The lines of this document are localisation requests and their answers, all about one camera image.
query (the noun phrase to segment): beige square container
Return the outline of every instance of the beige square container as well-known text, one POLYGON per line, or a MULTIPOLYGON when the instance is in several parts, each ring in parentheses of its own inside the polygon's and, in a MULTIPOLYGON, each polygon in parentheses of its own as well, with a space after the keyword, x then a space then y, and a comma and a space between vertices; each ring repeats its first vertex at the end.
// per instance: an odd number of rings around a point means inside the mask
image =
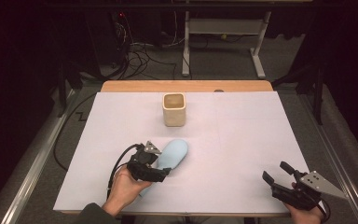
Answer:
POLYGON ((180 92, 166 93, 162 97, 164 123, 168 127, 181 127, 186 123, 186 98, 180 92))

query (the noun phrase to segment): white paper sheet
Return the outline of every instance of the white paper sheet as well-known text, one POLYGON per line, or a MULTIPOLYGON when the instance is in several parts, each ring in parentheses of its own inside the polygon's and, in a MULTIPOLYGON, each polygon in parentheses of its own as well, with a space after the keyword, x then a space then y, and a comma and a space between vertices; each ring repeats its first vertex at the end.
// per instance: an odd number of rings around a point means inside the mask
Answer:
MULTIPOLYGON (((161 92, 100 92, 62 184, 54 210, 102 205, 121 153, 135 143, 163 149, 187 141, 184 160, 127 212, 174 214, 287 213, 262 179, 267 171, 290 187, 286 161, 308 171, 276 92, 187 92, 186 124, 166 127, 161 92)), ((123 162, 128 161, 130 151, 123 162)))

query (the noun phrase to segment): black sleeve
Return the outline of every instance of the black sleeve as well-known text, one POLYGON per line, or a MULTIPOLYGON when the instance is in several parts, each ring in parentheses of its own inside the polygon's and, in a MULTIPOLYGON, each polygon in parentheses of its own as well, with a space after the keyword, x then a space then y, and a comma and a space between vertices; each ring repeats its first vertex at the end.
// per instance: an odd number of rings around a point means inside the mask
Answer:
POLYGON ((106 213, 96 203, 88 204, 78 215, 73 224, 111 224, 115 223, 115 218, 106 213))

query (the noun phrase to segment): light blue object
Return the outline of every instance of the light blue object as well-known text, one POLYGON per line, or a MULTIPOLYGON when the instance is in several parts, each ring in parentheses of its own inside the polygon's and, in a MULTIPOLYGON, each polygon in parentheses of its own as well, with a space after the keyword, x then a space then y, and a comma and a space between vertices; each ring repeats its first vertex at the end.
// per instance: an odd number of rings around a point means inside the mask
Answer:
MULTIPOLYGON (((158 169, 164 168, 174 169, 185 157, 188 151, 187 142, 182 139, 175 139, 168 143, 168 145, 162 150, 161 155, 158 157, 158 169)), ((151 186, 144 189, 139 194, 141 197, 149 191, 151 186)))

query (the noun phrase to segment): person's left hand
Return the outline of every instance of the person's left hand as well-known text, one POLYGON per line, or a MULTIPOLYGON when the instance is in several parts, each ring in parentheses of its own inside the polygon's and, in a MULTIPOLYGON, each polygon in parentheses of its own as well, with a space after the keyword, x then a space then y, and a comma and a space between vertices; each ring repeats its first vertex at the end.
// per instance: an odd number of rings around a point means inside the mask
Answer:
POLYGON ((122 166, 114 176, 113 187, 109 198, 103 205, 103 210, 112 216, 117 215, 121 209, 132 203, 143 189, 150 185, 152 185, 151 182, 133 179, 127 165, 122 166))

